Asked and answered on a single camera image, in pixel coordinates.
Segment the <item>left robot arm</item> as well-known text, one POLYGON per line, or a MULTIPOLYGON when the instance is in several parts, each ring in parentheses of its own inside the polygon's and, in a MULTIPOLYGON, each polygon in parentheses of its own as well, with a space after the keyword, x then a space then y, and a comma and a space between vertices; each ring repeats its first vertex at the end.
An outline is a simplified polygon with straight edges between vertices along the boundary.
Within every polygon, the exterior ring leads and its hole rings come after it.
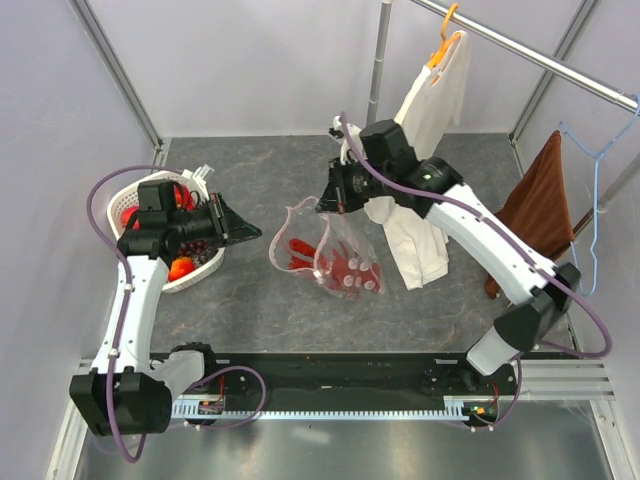
POLYGON ((69 387, 97 436, 162 433, 181 394, 191 388, 208 393, 219 382, 215 354, 201 342, 175 347, 158 363, 152 361, 158 302, 183 244, 203 240, 220 249, 262 232, 218 193, 192 210, 178 207, 176 187, 165 179, 139 183, 138 209, 112 245, 119 260, 116 303, 88 373, 73 376, 69 387))

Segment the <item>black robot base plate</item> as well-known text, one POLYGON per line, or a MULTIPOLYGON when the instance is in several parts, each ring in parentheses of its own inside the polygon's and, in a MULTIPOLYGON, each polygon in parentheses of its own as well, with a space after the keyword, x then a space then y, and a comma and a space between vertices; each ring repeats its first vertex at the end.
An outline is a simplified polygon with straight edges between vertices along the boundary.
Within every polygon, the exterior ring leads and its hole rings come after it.
POLYGON ((212 370, 228 366, 261 375, 263 408, 436 407, 446 397, 494 400, 516 391, 512 366, 482 377, 461 353, 219 353, 212 370))

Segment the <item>clear zip top bag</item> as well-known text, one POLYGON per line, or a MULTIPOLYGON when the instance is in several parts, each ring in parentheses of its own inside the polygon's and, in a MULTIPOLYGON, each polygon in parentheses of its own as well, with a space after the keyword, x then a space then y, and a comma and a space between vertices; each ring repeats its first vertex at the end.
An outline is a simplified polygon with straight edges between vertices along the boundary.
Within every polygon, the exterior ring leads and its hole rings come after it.
POLYGON ((271 264, 338 298, 384 294, 385 278, 371 243, 346 216, 317 212, 318 204, 310 196, 286 208, 269 246, 271 264))

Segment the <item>red bell pepper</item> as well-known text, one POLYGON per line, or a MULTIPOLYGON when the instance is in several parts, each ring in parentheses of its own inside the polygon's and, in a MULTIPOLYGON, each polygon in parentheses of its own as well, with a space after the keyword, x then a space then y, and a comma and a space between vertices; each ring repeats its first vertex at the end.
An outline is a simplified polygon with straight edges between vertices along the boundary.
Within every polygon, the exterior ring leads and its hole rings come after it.
POLYGON ((196 208, 198 196, 193 197, 192 192, 186 185, 174 183, 173 191, 177 208, 188 211, 196 208))

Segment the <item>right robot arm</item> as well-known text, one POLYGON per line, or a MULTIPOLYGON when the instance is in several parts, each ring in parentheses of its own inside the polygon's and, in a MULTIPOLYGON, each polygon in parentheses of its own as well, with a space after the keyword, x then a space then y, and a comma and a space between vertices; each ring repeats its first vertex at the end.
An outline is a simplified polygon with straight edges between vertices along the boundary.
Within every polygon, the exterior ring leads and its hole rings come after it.
POLYGON ((509 230, 477 198, 463 177, 439 157, 418 159, 402 127, 388 119, 361 132, 336 117, 329 133, 347 145, 329 163, 320 213, 346 214, 377 199, 407 208, 444 230, 500 285, 512 304, 466 352, 458 381, 483 392, 494 372, 531 351, 567 312, 576 297, 579 270, 557 265, 509 230))

